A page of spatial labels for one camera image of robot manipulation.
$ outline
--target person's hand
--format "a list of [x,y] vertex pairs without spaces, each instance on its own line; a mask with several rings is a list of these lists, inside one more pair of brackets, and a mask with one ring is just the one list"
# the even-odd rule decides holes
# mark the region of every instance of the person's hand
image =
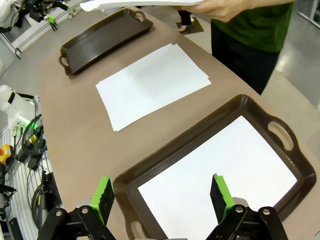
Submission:
[[182,9],[226,23],[242,11],[251,8],[252,0],[204,0],[198,5],[184,6]]

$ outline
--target floor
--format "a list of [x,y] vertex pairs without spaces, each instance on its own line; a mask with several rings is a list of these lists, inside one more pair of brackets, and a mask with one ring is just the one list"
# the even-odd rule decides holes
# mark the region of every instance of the floor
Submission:
[[[142,8],[169,26],[177,28],[179,15],[169,6]],[[51,53],[89,26],[105,18],[100,11],[81,11],[72,20],[59,24],[58,31],[49,31],[26,49],[21,60],[15,60],[0,78],[18,92],[39,95],[39,67]],[[203,32],[186,35],[207,52],[211,52],[210,24],[198,20]],[[296,135],[320,159],[320,29],[294,13],[287,39],[276,70],[262,97],[287,122]],[[7,124],[6,115],[0,112],[0,129]]]

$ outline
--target empty brown tray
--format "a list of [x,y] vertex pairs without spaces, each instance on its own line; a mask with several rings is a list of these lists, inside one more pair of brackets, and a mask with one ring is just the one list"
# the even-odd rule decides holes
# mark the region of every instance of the empty brown tray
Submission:
[[61,47],[65,74],[77,75],[106,55],[146,34],[153,23],[142,11],[123,9],[89,27]]
[[[301,203],[315,185],[317,177],[313,167],[302,154],[295,134],[286,123],[267,114],[249,96],[238,95],[114,180],[113,189],[131,240],[135,239],[132,228],[135,221],[141,224],[147,238],[167,239],[138,187],[192,152],[239,116],[245,117],[251,123],[297,178],[296,184],[274,206],[280,219],[283,221]],[[282,131],[287,132],[293,144],[291,150],[287,150],[278,135],[269,130],[268,125],[271,122],[275,122]]]

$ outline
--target white paper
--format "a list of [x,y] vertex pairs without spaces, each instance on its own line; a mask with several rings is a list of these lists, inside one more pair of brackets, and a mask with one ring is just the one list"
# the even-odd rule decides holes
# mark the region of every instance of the white paper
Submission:
[[207,85],[208,76],[178,46],[168,44],[99,82],[114,131]]
[[218,224],[210,198],[213,174],[222,175],[232,197],[245,199],[254,211],[274,206],[297,182],[240,116],[138,188],[169,239],[203,240]]
[[86,12],[111,8],[134,7],[134,6],[191,6],[199,0],[91,0],[80,3]]

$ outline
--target green shirt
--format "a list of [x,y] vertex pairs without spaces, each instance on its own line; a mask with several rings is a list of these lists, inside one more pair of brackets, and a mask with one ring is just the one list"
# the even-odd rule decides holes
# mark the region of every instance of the green shirt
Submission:
[[250,47],[279,52],[285,42],[294,3],[248,9],[229,22],[212,21],[225,34]]

